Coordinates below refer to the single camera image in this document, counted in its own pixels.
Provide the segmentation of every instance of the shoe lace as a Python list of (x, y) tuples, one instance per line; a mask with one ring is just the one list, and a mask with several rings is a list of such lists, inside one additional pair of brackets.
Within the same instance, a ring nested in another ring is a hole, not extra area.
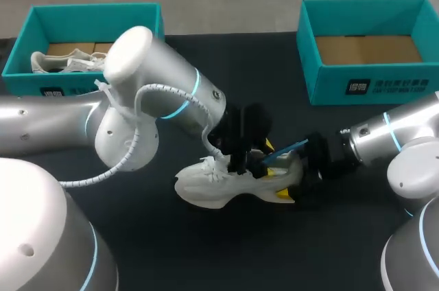
[(107, 53), (95, 52), (91, 54), (90, 61), (93, 63), (93, 66), (87, 66), (88, 70), (91, 69), (102, 69), (105, 67), (105, 59), (107, 57)]
[(218, 183), (230, 177), (227, 170), (227, 162), (222, 157), (215, 159), (213, 156), (202, 157), (201, 169), (209, 176), (212, 183)]

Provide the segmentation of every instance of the white spiral cable wrap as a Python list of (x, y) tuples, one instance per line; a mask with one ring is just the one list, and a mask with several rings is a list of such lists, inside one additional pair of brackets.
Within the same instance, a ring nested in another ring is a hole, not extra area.
[[(108, 96), (108, 99), (110, 100), (110, 103), (115, 103), (116, 101), (112, 97), (110, 91), (108, 91), (108, 85), (105, 83), (96, 82), (99, 89), (102, 89)], [(139, 128), (141, 125), (141, 100), (145, 93), (147, 92), (169, 92), (173, 93), (174, 95), (178, 95), (179, 97), (185, 98), (188, 102), (192, 103), (199, 109), (201, 109), (207, 116), (207, 123), (206, 127), (202, 131), (201, 139), (206, 147), (206, 149), (209, 151), (209, 155), (214, 156), (215, 158), (222, 158), (222, 154), (220, 150), (215, 148), (213, 145), (209, 143), (209, 140), (207, 139), (207, 136), (209, 135), (210, 131), (212, 131), (214, 125), (213, 125), (213, 118), (211, 114), (209, 113), (209, 110), (207, 107), (201, 103), (196, 97), (194, 97), (192, 94), (189, 94), (187, 92), (184, 92), (183, 90), (177, 89), (172, 86), (167, 86), (163, 84), (149, 84), (142, 86), (136, 93), (136, 97), (134, 99), (134, 118), (136, 122), (136, 130), (134, 131), (134, 136), (132, 138), (132, 143), (130, 148), (128, 148), (127, 153), (125, 156), (116, 164), (114, 167), (109, 169), (108, 171), (100, 174), (99, 176), (95, 176), (94, 178), (88, 178), (84, 180), (78, 180), (78, 181), (60, 181), (60, 184), (65, 188), (73, 188), (73, 187), (85, 187), (89, 185), (94, 185), (95, 183), (100, 183), (101, 181), (104, 181), (108, 178), (110, 178), (112, 175), (116, 174), (130, 159), (132, 156), (132, 153), (134, 152), (134, 149), (137, 146), (137, 143), (139, 142)], [(127, 114), (127, 108), (121, 107), (119, 104), (115, 104), (114, 107), (119, 111), (121, 110), (121, 114), (124, 117), (129, 117), (130, 115)]]

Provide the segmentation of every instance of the black table surface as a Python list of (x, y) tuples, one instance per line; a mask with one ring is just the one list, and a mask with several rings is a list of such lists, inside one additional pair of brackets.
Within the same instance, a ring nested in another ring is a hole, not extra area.
[[(295, 33), (168, 36), (167, 43), (238, 104), (272, 113), (270, 140), (284, 146), (312, 131), (333, 138), (390, 106), (311, 106)], [(5, 93), (0, 81), (0, 91)], [(219, 211), (177, 197), (174, 175), (205, 156), (201, 141), (158, 121), (154, 160), (71, 195), (114, 254), (120, 291), (382, 290), (379, 263), (407, 217), (385, 166), (328, 183), (321, 205), (296, 209), (239, 196)], [(92, 149), (24, 158), (58, 180), (105, 170)]]

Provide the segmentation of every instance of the shoe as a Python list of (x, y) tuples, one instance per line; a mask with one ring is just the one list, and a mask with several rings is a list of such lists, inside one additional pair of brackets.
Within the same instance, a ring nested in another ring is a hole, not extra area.
[(219, 159), (208, 156), (201, 163), (181, 170), (176, 175), (177, 194), (183, 200), (207, 209), (221, 209), (239, 194), (253, 194), (266, 202), (294, 203), (293, 199), (278, 192), (302, 180), (302, 162), (295, 152), (278, 156), (269, 164), (268, 176), (258, 179), (249, 171), (241, 175), (229, 173), (229, 160), (227, 156)]
[(87, 54), (79, 49), (66, 56), (46, 56), (41, 52), (34, 52), (30, 57), (33, 73), (71, 73), (75, 71), (104, 71), (104, 53)]

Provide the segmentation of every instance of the open shoe box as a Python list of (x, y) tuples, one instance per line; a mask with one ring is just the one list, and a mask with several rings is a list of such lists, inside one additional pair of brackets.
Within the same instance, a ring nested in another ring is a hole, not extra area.
[(75, 48), (106, 53), (111, 43), (136, 25), (164, 39), (161, 7), (157, 3), (33, 6), (15, 42), (2, 76), (14, 95), (77, 95), (96, 90), (102, 72), (34, 74), (30, 56), (35, 51), (67, 55)]
[(297, 44), (313, 105), (403, 104), (439, 90), (428, 0), (304, 0)]

